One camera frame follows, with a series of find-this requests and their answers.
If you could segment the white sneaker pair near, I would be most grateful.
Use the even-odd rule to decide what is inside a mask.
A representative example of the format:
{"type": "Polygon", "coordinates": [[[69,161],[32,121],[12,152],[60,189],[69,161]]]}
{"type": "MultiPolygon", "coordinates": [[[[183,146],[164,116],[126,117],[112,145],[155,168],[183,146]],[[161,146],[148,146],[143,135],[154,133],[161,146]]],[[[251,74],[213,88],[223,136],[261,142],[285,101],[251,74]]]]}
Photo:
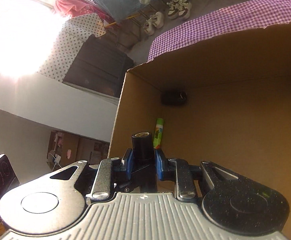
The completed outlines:
{"type": "Polygon", "coordinates": [[[148,36],[152,36],[156,29],[161,29],[164,25],[164,14],[160,11],[151,15],[143,25],[143,30],[148,36]]]}

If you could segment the brown cardboard box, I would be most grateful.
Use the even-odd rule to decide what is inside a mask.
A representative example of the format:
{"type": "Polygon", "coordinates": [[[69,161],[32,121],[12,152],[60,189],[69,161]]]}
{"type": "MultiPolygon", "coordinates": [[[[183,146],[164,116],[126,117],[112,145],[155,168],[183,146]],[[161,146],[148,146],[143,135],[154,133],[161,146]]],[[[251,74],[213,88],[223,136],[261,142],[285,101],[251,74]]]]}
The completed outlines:
{"type": "Polygon", "coordinates": [[[166,157],[212,161],[279,191],[291,239],[291,23],[220,35],[129,70],[109,155],[122,156],[157,118],[166,157]],[[169,90],[187,102],[163,105],[169,90]]]}

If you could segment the small black pouch object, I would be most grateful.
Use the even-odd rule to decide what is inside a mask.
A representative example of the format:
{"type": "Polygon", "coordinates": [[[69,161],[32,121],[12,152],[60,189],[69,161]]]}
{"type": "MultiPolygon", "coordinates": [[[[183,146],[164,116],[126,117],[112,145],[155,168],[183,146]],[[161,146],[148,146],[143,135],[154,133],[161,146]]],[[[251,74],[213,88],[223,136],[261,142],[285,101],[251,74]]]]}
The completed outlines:
{"type": "Polygon", "coordinates": [[[161,103],[166,106],[182,106],[187,102],[187,94],[180,90],[165,91],[161,95],[161,103]]]}

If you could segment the black cylindrical tube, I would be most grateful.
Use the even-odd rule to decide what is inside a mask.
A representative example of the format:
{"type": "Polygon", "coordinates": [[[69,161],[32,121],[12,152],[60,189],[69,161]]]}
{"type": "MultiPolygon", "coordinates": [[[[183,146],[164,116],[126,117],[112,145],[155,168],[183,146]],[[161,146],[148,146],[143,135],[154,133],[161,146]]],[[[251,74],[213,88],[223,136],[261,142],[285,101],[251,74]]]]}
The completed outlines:
{"type": "Polygon", "coordinates": [[[133,172],[132,178],[140,192],[157,192],[155,167],[155,152],[150,132],[139,132],[132,135],[133,144],[133,172]]]}

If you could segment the white brown sneaker pair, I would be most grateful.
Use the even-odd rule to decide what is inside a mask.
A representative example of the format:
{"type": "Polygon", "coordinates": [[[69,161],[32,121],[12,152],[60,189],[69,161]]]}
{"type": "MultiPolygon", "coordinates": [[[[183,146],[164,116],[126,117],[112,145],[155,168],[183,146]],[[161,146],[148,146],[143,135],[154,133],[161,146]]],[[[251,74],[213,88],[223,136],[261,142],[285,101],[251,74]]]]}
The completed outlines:
{"type": "Polygon", "coordinates": [[[182,20],[189,19],[192,9],[192,3],[189,0],[171,0],[167,2],[167,6],[169,7],[168,18],[170,20],[177,18],[182,20]]]}

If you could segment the dark wooden cabinet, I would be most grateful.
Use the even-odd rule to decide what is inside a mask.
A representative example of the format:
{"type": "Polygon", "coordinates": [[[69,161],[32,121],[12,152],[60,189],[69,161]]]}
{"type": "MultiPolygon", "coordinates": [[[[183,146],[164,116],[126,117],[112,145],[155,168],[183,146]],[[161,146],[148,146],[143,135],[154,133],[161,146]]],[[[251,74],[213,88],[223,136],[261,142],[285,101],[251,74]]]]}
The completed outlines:
{"type": "Polygon", "coordinates": [[[113,44],[91,35],[82,45],[63,82],[119,98],[134,61],[113,44]]]}

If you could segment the polka dot cloth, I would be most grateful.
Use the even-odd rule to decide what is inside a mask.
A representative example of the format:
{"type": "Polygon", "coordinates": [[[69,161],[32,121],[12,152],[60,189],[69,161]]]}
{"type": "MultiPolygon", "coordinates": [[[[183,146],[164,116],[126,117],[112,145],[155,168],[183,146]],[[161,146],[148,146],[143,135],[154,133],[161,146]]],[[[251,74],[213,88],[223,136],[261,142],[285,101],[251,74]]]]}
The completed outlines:
{"type": "Polygon", "coordinates": [[[106,34],[101,18],[85,14],[67,20],[54,42],[53,50],[39,70],[39,74],[62,82],[83,44],[90,36],[106,34]]]}

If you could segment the green lip balm stick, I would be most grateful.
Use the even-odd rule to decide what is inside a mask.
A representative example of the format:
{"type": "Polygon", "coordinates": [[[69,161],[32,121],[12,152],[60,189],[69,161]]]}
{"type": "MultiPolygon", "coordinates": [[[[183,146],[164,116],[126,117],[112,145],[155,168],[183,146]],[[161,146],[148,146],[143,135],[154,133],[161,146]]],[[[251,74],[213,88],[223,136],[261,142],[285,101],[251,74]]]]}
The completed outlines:
{"type": "Polygon", "coordinates": [[[153,146],[155,149],[161,148],[161,140],[163,135],[163,124],[164,120],[162,118],[157,118],[156,126],[155,126],[155,133],[153,137],[153,146]]]}

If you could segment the pink checkered bed cloth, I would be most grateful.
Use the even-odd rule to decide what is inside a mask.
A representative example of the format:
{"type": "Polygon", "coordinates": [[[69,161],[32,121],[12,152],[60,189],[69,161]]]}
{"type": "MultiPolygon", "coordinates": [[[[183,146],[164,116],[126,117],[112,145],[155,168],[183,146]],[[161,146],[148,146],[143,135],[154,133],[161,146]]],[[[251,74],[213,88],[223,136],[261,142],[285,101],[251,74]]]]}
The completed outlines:
{"type": "Polygon", "coordinates": [[[251,0],[221,8],[159,35],[150,46],[148,61],[210,38],[291,22],[291,0],[251,0]]]}

